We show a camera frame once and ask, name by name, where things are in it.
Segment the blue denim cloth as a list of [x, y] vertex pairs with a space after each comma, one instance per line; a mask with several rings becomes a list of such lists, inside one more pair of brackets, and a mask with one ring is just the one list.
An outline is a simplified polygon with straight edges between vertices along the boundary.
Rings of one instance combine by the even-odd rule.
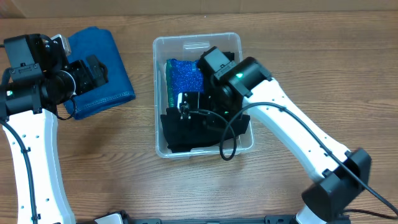
[[94, 88], [63, 105], [76, 120], [127, 103], [136, 98], [132, 83], [127, 75], [119, 50], [112, 33], [107, 29], [88, 27], [68, 38], [72, 53], [69, 62], [83, 60], [91, 73], [88, 57], [96, 57], [99, 64], [97, 71], [105, 75], [106, 83]]

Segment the black cloth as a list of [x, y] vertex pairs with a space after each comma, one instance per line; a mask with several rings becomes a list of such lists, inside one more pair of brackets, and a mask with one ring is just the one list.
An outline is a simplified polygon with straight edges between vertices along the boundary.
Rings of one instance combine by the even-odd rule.
[[248, 115], [242, 115], [233, 121], [230, 128], [225, 127], [219, 131], [201, 129], [189, 131], [178, 129], [179, 115], [177, 108], [167, 108], [166, 114], [160, 116], [167, 148], [173, 153], [190, 152], [193, 148], [210, 147], [218, 144], [224, 132], [226, 132], [225, 140], [236, 138], [246, 132], [250, 122]]
[[235, 61], [234, 52], [223, 52], [223, 54], [228, 58], [229, 61]]

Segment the blue glitter cloth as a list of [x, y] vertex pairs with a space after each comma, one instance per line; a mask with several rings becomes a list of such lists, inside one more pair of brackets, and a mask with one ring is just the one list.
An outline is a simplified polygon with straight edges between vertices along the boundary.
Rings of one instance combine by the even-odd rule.
[[167, 60], [165, 76], [169, 107], [176, 107], [178, 94], [182, 92], [204, 92], [203, 75], [197, 68], [198, 61]]

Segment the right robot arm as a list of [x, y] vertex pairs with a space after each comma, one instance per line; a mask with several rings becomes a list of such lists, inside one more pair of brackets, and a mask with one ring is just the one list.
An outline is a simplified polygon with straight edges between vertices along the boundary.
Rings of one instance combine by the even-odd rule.
[[307, 117], [255, 58], [241, 62], [212, 47], [196, 62], [167, 67], [169, 106], [161, 117], [173, 152], [222, 146], [256, 118], [301, 163], [312, 185], [295, 215], [268, 215], [267, 223], [348, 223], [347, 206], [366, 188], [371, 157], [349, 150]]

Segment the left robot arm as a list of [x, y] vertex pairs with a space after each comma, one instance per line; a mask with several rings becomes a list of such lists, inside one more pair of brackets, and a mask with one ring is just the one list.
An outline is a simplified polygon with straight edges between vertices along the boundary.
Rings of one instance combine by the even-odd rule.
[[75, 223], [57, 150], [57, 106], [108, 82], [95, 55], [69, 62], [68, 40], [58, 34], [11, 37], [2, 45], [10, 67], [1, 82], [1, 126], [16, 179], [18, 223]]

